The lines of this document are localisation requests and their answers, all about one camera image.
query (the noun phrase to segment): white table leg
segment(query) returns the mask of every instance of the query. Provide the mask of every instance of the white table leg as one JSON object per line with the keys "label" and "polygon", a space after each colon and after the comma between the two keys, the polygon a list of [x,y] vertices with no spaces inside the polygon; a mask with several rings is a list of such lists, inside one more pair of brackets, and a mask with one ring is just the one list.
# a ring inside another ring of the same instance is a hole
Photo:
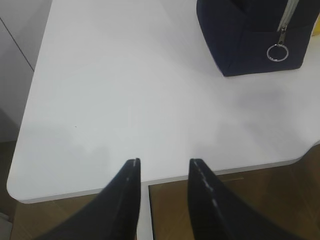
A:
{"label": "white table leg", "polygon": [[141,205],[136,237],[137,240],[154,239],[149,200],[149,185],[143,183],[141,184]]}

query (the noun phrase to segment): yellow object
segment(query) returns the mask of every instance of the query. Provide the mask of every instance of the yellow object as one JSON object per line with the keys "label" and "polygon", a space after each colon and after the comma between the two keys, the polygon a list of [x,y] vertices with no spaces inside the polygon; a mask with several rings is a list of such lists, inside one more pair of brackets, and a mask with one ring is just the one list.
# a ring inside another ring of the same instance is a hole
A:
{"label": "yellow object", "polygon": [[312,36],[315,36],[315,35],[319,35],[320,34],[320,16],[316,22],[316,25],[315,25],[315,28],[313,30],[313,33],[312,33]]}

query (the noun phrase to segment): metal zipper pull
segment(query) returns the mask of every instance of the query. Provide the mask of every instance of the metal zipper pull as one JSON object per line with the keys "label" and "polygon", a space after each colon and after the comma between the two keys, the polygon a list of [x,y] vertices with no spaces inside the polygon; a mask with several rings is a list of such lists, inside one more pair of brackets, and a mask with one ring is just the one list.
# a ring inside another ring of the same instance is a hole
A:
{"label": "metal zipper pull", "polygon": [[287,25],[281,28],[281,33],[278,41],[278,45],[283,45],[285,43],[286,33],[287,33]]}
{"label": "metal zipper pull", "polygon": [[[284,45],[285,43],[285,39],[286,39],[286,33],[287,33],[287,25],[283,26],[281,28],[281,33],[280,33],[280,37],[279,37],[279,40],[278,40],[278,43],[277,44],[274,44],[272,45],[271,47],[268,48],[268,50],[266,51],[266,56],[268,57],[268,59],[270,59],[271,61],[273,62],[282,62],[284,60],[286,60],[288,57],[289,57],[289,50],[288,48]],[[281,59],[276,59],[276,58],[273,58],[270,56],[270,50],[273,49],[273,48],[283,48],[285,50],[285,56]]]}

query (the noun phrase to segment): brown floor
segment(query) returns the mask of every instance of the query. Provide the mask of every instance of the brown floor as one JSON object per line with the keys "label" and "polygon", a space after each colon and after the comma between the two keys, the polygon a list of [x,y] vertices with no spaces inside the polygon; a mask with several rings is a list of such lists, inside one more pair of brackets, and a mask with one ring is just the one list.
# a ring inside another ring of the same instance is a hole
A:
{"label": "brown floor", "polygon": [[[11,240],[31,240],[65,220],[94,195],[16,204],[5,188],[14,146],[0,144],[0,212],[14,218]],[[282,228],[305,239],[320,240],[320,146],[290,166],[227,174],[220,179]],[[193,240],[187,181],[153,185],[150,196],[156,240]]]}

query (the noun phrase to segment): zipper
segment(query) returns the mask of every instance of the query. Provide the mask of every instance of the zipper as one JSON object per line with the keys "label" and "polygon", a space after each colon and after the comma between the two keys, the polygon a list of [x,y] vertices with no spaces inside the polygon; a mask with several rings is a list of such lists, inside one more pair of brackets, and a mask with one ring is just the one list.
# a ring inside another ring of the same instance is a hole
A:
{"label": "zipper", "polygon": [[[280,37],[278,40],[277,44],[272,45],[271,47],[268,48],[266,55],[269,58],[269,60],[273,61],[273,62],[282,62],[284,60],[286,60],[289,56],[289,50],[288,48],[284,45],[285,43],[285,39],[286,39],[286,33],[287,33],[287,28],[288,25],[291,21],[292,16],[295,13],[295,10],[298,6],[300,0],[288,0],[286,7],[284,9],[282,18],[280,20],[277,32],[280,32]],[[281,59],[274,59],[270,56],[270,50],[273,49],[274,47],[277,48],[283,48],[286,51],[285,57],[281,58]]]}

